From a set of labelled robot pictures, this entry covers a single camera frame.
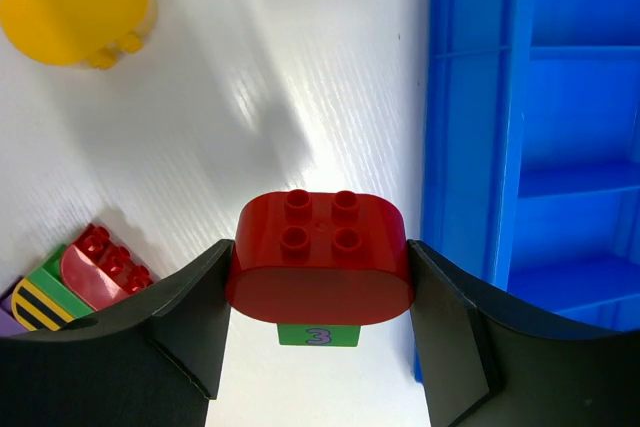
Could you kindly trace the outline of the red rounded duplo brick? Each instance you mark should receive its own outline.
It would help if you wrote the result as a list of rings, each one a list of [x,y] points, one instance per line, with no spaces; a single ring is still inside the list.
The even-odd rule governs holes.
[[[394,319],[415,298],[402,214],[346,190],[258,196],[241,211],[225,294],[237,311],[275,324]]]

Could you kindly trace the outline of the yellow black striped brick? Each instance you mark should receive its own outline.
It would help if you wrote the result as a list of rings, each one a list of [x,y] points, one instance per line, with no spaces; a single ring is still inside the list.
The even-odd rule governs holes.
[[[67,311],[28,279],[20,280],[15,286],[11,310],[16,320],[29,331],[57,331],[73,320]]]

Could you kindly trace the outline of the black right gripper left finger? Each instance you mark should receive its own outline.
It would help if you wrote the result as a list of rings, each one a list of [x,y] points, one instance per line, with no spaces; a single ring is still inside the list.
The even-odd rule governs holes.
[[[233,243],[58,331],[1,341],[4,426],[202,426],[230,320]]]

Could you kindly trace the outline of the red stud duplo brick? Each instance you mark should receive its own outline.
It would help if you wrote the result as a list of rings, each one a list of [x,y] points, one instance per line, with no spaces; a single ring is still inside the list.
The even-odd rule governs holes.
[[[151,286],[156,277],[117,236],[89,223],[64,250],[64,285],[94,311],[106,309]]]

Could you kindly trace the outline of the green duplo brick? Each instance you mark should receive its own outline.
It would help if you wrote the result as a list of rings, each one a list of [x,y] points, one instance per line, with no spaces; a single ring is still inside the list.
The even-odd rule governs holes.
[[[66,249],[66,244],[56,247],[38,267],[29,273],[27,279],[73,319],[76,319],[90,315],[94,310],[62,281],[60,260]]]

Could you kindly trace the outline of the green duplo brick number three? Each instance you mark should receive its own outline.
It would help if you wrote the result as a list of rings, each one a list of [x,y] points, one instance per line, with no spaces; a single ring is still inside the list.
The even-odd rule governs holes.
[[[357,347],[360,326],[278,324],[278,340],[285,346]]]

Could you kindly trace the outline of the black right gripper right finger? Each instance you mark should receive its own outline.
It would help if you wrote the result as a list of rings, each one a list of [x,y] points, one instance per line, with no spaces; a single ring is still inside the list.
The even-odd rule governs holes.
[[[553,314],[408,243],[433,426],[636,426],[639,334]]]

